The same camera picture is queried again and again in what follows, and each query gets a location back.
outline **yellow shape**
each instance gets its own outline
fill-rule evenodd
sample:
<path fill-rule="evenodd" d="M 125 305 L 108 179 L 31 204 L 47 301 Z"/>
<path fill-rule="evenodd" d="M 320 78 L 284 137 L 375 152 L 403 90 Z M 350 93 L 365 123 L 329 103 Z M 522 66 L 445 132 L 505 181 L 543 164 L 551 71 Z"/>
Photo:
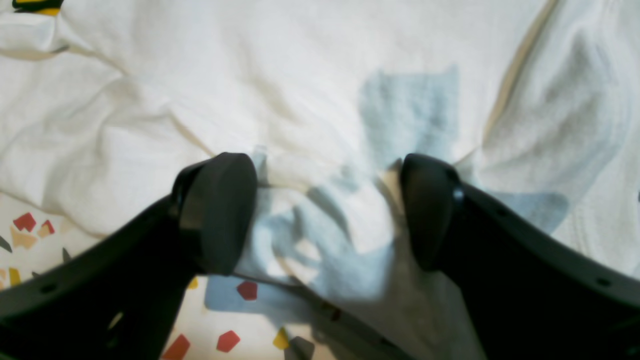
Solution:
<path fill-rule="evenodd" d="M 42 238 L 46 238 L 47 236 L 51 235 L 51 232 L 49 232 L 49 227 L 48 226 L 43 226 L 40 228 L 40 230 L 38 230 L 38 236 L 42 239 Z"/>
<path fill-rule="evenodd" d="M 11 286 L 18 286 L 22 281 L 20 280 L 20 272 L 18 269 L 9 268 L 9 283 Z"/>
<path fill-rule="evenodd" d="M 273 339 L 273 346 L 280 350 L 284 350 L 289 347 L 289 337 L 287 336 L 287 331 L 285 331 L 284 327 L 281 327 L 280 330 L 278 330 L 276 338 Z"/>
<path fill-rule="evenodd" d="M 20 231 L 16 230 L 13 226 L 11 226 L 10 229 L 11 229 L 11 237 L 13 239 L 14 248 L 21 246 L 29 250 L 33 246 L 33 244 L 35 244 L 36 241 L 38 240 L 33 235 L 21 233 Z"/>
<path fill-rule="evenodd" d="M 39 13 L 40 15 L 56 16 L 59 12 L 60 12 L 60 9 L 50 8 L 50 9 L 38 10 L 35 13 Z"/>
<path fill-rule="evenodd" d="M 194 277 L 189 284 L 189 289 L 197 289 L 198 288 L 198 278 Z"/>

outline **white fabric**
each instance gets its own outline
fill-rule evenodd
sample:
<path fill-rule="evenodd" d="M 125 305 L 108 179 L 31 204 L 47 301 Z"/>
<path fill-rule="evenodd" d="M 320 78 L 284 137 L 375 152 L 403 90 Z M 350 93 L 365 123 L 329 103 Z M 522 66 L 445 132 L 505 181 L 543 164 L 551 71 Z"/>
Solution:
<path fill-rule="evenodd" d="M 260 190 L 240 274 L 303 283 L 417 358 L 482 358 L 457 288 L 412 260 L 397 161 L 419 151 L 457 163 L 598 257 L 579 242 L 611 238 L 609 214 L 574 215 L 580 200 L 608 187 L 607 209 L 630 204 L 638 183 L 637 53 L 617 36 L 631 23 L 620 11 L 614 1 L 66 0 L 56 18 L 4 13 L 0 190 L 109 234 L 182 167 L 246 152 Z M 615 235 L 637 246 L 623 225 Z"/>

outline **red shape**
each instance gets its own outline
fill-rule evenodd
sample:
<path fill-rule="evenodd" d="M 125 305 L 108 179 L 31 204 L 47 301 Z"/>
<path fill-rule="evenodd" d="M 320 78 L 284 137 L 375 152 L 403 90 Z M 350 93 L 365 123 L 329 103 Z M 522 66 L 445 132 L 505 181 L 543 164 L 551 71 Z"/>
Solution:
<path fill-rule="evenodd" d="M 258 284 L 252 281 L 245 281 L 237 287 L 238 294 L 246 301 L 258 299 Z"/>
<path fill-rule="evenodd" d="M 230 352 L 240 342 L 240 336 L 238 336 L 233 330 L 229 330 L 218 338 L 218 345 L 216 349 L 222 352 Z"/>
<path fill-rule="evenodd" d="M 53 229 L 53 225 L 51 225 L 50 221 L 45 221 L 44 224 L 42 224 L 42 226 L 46 226 L 49 228 L 49 235 L 53 235 L 56 233 L 56 231 Z"/>
<path fill-rule="evenodd" d="M 21 217 L 15 219 L 13 224 L 18 228 L 18 230 L 27 229 L 27 231 L 31 232 L 34 227 L 36 227 L 36 220 L 33 218 L 31 213 L 26 213 Z"/>
<path fill-rule="evenodd" d="M 187 354 L 190 346 L 191 344 L 189 343 L 189 340 L 187 340 L 184 335 L 180 334 L 173 344 L 166 349 L 162 358 L 166 360 L 182 360 Z"/>

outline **screw hole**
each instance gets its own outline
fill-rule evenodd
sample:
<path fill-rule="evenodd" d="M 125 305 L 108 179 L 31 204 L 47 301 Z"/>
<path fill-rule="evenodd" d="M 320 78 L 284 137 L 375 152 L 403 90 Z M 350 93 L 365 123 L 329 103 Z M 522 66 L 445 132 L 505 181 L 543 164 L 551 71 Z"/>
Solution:
<path fill-rule="evenodd" d="M 57 288 L 58 288 L 58 285 L 49 284 L 47 286 L 42 286 L 42 288 L 40 289 L 40 292 L 43 294 L 48 294 L 50 292 L 56 291 Z"/>
<path fill-rule="evenodd" d="M 611 281 L 607 280 L 607 279 L 603 279 L 603 278 L 599 278 L 596 280 L 596 282 L 601 285 L 604 286 L 606 288 L 611 286 Z"/>

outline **black plastic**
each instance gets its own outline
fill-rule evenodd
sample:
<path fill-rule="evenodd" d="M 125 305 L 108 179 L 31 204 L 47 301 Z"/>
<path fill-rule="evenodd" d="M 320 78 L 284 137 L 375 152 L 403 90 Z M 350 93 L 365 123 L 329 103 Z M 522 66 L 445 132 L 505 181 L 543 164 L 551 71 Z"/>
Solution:
<path fill-rule="evenodd" d="M 244 154 L 185 169 L 172 195 L 96 247 L 0 292 L 0 359 L 158 359 L 192 278 L 233 271 L 256 189 Z"/>
<path fill-rule="evenodd" d="M 460 287 L 488 358 L 640 358 L 640 282 L 565 247 L 455 173 L 408 155 L 406 216 L 418 264 Z"/>

